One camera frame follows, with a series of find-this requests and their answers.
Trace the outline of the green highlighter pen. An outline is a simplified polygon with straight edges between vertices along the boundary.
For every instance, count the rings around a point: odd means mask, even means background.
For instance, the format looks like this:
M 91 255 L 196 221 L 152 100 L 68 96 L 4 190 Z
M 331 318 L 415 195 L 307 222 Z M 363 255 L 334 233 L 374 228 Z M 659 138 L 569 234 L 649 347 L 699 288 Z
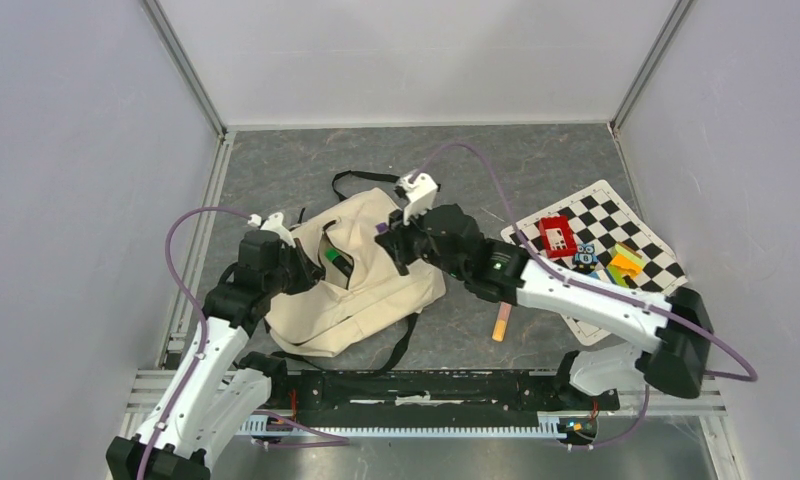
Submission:
M 350 278 L 353 272 L 353 264 L 344 257 L 337 249 L 330 247 L 325 251 L 327 260 L 335 266 L 346 278 Z

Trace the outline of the beige canvas backpack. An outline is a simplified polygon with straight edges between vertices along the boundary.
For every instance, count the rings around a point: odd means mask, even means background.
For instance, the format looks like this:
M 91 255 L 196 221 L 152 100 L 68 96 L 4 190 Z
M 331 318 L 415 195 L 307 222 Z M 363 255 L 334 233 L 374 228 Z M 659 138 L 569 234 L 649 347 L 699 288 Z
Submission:
M 439 269 L 418 262 L 410 267 L 409 275 L 400 276 L 376 244 L 376 225 L 398 209 L 379 188 L 352 196 L 340 194 L 334 206 L 289 229 L 326 275 L 307 292 L 272 299 L 259 325 L 277 344 L 276 357 L 311 364 L 403 323 L 405 334 L 386 363 L 372 372 L 382 375 L 397 366 L 408 350 L 420 313 L 446 292 Z M 353 264 L 350 278 L 325 257 L 330 247 Z

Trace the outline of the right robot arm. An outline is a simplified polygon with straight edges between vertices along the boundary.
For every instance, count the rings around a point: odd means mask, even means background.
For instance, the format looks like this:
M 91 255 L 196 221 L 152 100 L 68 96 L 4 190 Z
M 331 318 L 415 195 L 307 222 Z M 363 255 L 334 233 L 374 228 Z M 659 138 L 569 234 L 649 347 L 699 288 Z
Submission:
M 679 287 L 664 296 L 535 261 L 522 247 L 485 237 L 455 204 L 403 216 L 391 212 L 375 236 L 401 275 L 421 260 L 481 300 L 559 313 L 622 339 L 563 358 L 553 382 L 561 405 L 578 408 L 607 390 L 642 383 L 677 398 L 699 397 L 711 345 L 704 335 L 712 326 L 698 292 Z

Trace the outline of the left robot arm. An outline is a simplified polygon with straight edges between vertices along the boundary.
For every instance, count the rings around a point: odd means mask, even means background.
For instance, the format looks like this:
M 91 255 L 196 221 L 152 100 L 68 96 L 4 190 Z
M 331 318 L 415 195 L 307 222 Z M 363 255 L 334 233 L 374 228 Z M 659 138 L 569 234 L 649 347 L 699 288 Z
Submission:
M 278 407 L 289 379 L 272 360 L 243 361 L 224 379 L 279 294 L 315 286 L 325 271 L 291 234 L 253 230 L 237 261 L 207 295 L 183 361 L 163 396 L 130 438 L 106 452 L 114 479 L 208 479 L 217 458 L 260 406 Z

